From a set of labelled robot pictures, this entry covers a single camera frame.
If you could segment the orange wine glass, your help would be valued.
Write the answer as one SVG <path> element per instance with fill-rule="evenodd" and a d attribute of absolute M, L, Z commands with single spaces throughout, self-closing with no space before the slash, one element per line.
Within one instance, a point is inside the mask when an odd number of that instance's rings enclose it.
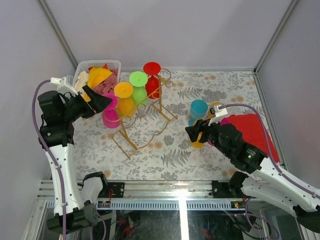
<path fill-rule="evenodd" d="M 199 134 L 198 134 L 198 137 L 197 137 L 197 140 L 195 142 L 191 142 L 191 146 L 194 147 L 194 148 L 202 148 L 204 146 L 204 143 L 201 143 L 200 142 L 200 139 L 201 139 L 201 136 L 202 136 L 203 132 L 201 131 Z"/>
<path fill-rule="evenodd" d="M 118 97 L 118 111 L 126 118 L 133 117 L 136 112 L 136 105 L 131 97 L 133 91 L 133 86 L 128 82 L 120 82 L 114 88 L 114 93 Z"/>
<path fill-rule="evenodd" d="M 209 119 L 214 117 L 212 109 L 214 108 L 215 105 L 224 105 L 224 104 L 220 101 L 215 101 L 215 102 L 211 103 L 208 107 L 208 113 L 207 113 L 207 116 Z"/>

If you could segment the blue wine glass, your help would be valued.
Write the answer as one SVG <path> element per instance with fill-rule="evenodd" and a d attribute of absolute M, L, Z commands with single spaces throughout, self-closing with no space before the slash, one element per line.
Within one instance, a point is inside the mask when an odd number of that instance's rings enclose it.
<path fill-rule="evenodd" d="M 208 104 L 205 101 L 201 99 L 193 100 L 190 105 L 191 118 L 188 120 L 188 125 L 192 126 L 196 120 L 204 118 L 207 112 Z"/>

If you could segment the magenta wine glass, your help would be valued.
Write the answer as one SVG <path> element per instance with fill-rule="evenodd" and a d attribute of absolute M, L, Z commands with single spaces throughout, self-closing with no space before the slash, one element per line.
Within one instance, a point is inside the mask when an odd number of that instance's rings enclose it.
<path fill-rule="evenodd" d="M 116 111 L 118 99 L 113 93 L 104 93 L 103 96 L 112 100 L 111 104 L 109 104 L 102 112 L 103 124 L 109 129 L 116 129 L 121 124 Z"/>
<path fill-rule="evenodd" d="M 231 121 L 226 117 L 226 118 L 223 118 L 220 122 L 216 122 L 216 123 L 212 123 L 210 126 L 209 126 L 209 133 L 212 134 L 212 137 L 207 141 L 207 143 L 214 147 L 214 142 L 217 142 L 219 143 L 219 137 L 220 137 L 220 128 L 221 126 L 223 125 L 228 125 L 228 124 L 231 124 Z"/>

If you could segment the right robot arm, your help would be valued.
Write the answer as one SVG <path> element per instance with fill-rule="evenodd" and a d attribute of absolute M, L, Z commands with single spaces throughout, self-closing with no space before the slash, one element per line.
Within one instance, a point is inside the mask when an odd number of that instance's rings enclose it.
<path fill-rule="evenodd" d="M 237 172 L 228 183 L 233 197 L 242 194 L 270 203 L 296 218 L 308 230 L 320 231 L 320 190 L 284 168 L 258 147 L 245 142 L 232 124 L 198 120 L 185 128 L 191 142 L 209 142 Z"/>

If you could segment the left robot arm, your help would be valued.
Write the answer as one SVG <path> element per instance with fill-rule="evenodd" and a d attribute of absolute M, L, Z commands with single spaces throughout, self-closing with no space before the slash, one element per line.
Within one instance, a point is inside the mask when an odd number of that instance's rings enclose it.
<path fill-rule="evenodd" d="M 74 172 L 73 122 L 90 118 L 113 103 L 110 97 L 97 94 L 88 86 L 83 89 L 89 101 L 78 93 L 56 90 L 33 98 L 42 110 L 41 126 L 35 129 L 50 165 L 54 190 L 54 216 L 47 220 L 47 228 L 63 236 L 97 225 L 98 197 L 107 197 L 110 193 L 106 176 L 101 171 L 86 175 L 81 186 Z"/>

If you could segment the green wine glass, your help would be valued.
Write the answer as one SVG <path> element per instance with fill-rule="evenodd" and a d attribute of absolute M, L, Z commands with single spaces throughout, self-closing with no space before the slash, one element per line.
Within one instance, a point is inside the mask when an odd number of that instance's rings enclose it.
<path fill-rule="evenodd" d="M 145 85 L 148 82 L 148 76 L 142 71 L 134 71 L 129 76 L 129 82 L 133 85 L 133 93 L 131 98 L 136 106 L 146 104 L 147 102 L 147 90 Z"/>

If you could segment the red wine glass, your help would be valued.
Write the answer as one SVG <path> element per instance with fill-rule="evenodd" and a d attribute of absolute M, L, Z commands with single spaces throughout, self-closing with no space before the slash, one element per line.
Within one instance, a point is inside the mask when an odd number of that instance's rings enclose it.
<path fill-rule="evenodd" d="M 160 96 L 159 93 L 159 79 L 157 75 L 161 71 L 161 66 L 157 62 L 148 62 L 143 66 L 143 71 L 148 75 L 148 80 L 145 85 L 147 96 L 149 99 L 158 99 Z"/>

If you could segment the dusty pink cloth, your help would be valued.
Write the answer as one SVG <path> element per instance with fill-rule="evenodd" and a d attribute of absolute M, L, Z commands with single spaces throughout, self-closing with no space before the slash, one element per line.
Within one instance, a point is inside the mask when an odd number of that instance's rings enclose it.
<path fill-rule="evenodd" d="M 111 69 L 112 75 L 108 76 L 104 81 L 93 88 L 97 94 L 103 95 L 106 93 L 114 94 L 114 88 L 118 84 L 118 68 Z"/>

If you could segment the cream floral cloth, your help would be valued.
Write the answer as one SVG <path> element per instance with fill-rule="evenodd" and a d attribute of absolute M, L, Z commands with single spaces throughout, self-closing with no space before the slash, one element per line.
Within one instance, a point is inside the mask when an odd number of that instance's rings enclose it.
<path fill-rule="evenodd" d="M 82 71 L 76 79 L 74 89 L 77 93 L 79 93 L 82 96 L 85 94 L 83 87 L 88 83 L 88 80 L 89 80 L 89 73 L 87 73 L 86 71 Z"/>

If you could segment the yellow cloth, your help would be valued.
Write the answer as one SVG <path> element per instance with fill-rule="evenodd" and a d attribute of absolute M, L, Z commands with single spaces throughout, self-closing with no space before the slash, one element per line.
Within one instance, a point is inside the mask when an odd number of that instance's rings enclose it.
<path fill-rule="evenodd" d="M 104 67 L 94 66 L 90 68 L 87 85 L 93 90 L 95 86 L 112 75 L 111 70 L 105 65 Z"/>

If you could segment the white plastic laundry basket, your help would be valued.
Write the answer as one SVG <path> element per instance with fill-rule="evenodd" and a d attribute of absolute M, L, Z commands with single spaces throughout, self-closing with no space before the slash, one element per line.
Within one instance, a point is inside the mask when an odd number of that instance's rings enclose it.
<path fill-rule="evenodd" d="M 79 74 L 83 71 L 89 73 L 91 67 L 104 67 L 107 66 L 109 70 L 117 69 L 117 81 L 120 82 L 122 63 L 119 60 L 114 59 L 102 59 L 102 60 L 84 60 L 81 61 L 76 68 L 73 80 L 70 80 L 70 84 L 74 87 Z"/>

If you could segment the floral tablecloth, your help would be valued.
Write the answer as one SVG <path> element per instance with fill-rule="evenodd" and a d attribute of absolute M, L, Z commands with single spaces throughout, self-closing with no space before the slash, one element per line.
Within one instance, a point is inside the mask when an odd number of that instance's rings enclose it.
<path fill-rule="evenodd" d="M 108 180 L 227 180 L 235 167 L 217 149 L 193 147 L 185 127 L 191 103 L 235 104 L 228 112 L 242 115 L 262 107 L 251 71 L 162 72 L 172 81 L 162 89 L 162 113 L 143 108 L 138 118 L 127 119 L 128 139 L 106 128 L 102 116 L 78 119 L 74 125 L 73 169 L 81 180 L 103 172 Z"/>

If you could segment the red folded cloth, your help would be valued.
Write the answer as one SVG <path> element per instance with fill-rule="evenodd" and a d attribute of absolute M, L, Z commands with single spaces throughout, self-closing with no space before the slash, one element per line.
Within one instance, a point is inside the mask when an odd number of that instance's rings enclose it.
<path fill-rule="evenodd" d="M 238 131 L 242 132 L 242 137 L 245 142 L 261 149 L 268 156 L 270 155 L 262 124 L 256 114 L 231 115 L 227 118 Z"/>

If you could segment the aluminium mounting rail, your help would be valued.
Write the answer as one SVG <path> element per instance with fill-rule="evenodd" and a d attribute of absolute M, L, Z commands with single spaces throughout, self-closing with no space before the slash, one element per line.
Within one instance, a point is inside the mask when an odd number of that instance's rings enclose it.
<path fill-rule="evenodd" d="M 254 180 L 249 183 L 249 201 L 252 208 L 267 208 L 276 206 L 284 211 L 292 210 L 297 205 L 289 196 L 280 196 L 275 188 Z M 74 190 L 68 190 L 65 185 L 65 202 L 67 213 L 73 208 L 83 208 L 80 181 Z M 233 196 L 226 193 L 227 182 L 223 181 L 108 181 L 106 194 L 93 197 L 97 210 L 179 210 L 180 202 L 185 201 L 187 210 L 210 211 L 244 211 L 243 196 Z M 43 180 L 37 198 L 47 200 L 50 208 L 55 208 L 62 214 L 62 194 L 54 190 L 52 180 Z"/>

